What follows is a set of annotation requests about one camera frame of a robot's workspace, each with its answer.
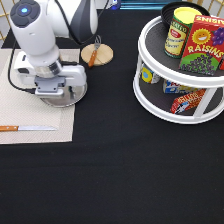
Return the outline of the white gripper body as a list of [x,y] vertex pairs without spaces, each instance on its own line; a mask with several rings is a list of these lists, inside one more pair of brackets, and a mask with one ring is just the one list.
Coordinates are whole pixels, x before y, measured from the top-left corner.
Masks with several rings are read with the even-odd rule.
[[16,58],[14,69],[24,85],[35,85],[36,77],[53,78],[61,76],[66,79],[67,86],[83,86],[86,84],[84,67],[71,65],[60,59],[58,50],[42,55],[29,55],[21,51]]

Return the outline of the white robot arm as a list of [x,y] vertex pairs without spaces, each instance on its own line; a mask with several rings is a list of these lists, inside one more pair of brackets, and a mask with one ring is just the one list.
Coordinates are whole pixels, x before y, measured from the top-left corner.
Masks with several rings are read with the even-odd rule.
[[81,65],[61,59],[58,37],[81,45],[98,27],[95,0],[20,0],[10,12],[13,34],[21,48],[15,70],[21,82],[33,85],[39,97],[60,97],[66,86],[83,86]]

